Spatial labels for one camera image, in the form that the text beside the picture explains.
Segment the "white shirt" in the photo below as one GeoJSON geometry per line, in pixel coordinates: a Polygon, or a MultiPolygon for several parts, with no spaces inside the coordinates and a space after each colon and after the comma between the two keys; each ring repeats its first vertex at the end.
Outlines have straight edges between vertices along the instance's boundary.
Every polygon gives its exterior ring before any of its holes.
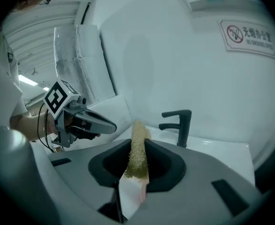
{"type": "Polygon", "coordinates": [[[9,126],[11,116],[27,112],[19,86],[16,58],[0,31],[0,126],[9,126]]]}

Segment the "white wall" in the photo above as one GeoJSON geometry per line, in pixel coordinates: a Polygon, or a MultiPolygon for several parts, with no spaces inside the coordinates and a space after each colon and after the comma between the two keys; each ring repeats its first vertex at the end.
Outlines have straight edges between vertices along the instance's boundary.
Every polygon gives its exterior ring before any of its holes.
{"type": "Polygon", "coordinates": [[[217,21],[268,25],[275,41],[272,20],[249,11],[192,12],[183,0],[93,6],[89,22],[100,27],[116,92],[133,119],[157,127],[179,121],[162,112],[190,109],[190,135],[249,143],[255,167],[264,161],[275,147],[275,59],[226,52],[217,21]]]}

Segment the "ceiling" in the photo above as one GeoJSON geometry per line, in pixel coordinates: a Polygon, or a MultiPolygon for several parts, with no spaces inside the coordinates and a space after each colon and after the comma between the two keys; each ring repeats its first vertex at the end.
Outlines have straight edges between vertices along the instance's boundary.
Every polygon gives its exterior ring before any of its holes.
{"type": "Polygon", "coordinates": [[[80,24],[92,0],[52,0],[29,11],[13,12],[3,23],[3,32],[18,60],[19,74],[38,83],[30,86],[20,82],[25,103],[45,93],[56,79],[54,61],[54,28],[80,24]]]}

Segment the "person's arm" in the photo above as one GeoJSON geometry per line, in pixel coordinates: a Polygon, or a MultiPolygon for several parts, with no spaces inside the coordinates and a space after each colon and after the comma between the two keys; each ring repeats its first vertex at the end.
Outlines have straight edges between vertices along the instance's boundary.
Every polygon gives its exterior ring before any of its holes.
{"type": "MultiPolygon", "coordinates": [[[[40,138],[45,136],[44,127],[45,127],[45,114],[42,113],[39,117],[38,125],[38,116],[27,117],[24,115],[17,115],[10,118],[10,128],[17,130],[23,133],[29,141],[38,140],[38,135],[40,138]]],[[[47,135],[53,133],[53,125],[47,121],[47,135]]]]}

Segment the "sink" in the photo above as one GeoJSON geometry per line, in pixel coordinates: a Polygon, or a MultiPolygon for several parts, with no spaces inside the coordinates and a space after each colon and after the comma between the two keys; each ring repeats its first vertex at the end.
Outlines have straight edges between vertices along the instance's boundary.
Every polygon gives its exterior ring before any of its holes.
{"type": "MultiPolygon", "coordinates": [[[[161,131],[158,128],[146,126],[151,133],[152,140],[173,145],[177,144],[178,133],[161,131]]],[[[131,138],[132,127],[115,139],[131,138]]],[[[206,153],[227,165],[255,186],[254,169],[249,145],[237,142],[222,142],[189,136],[186,149],[206,153]]]]}

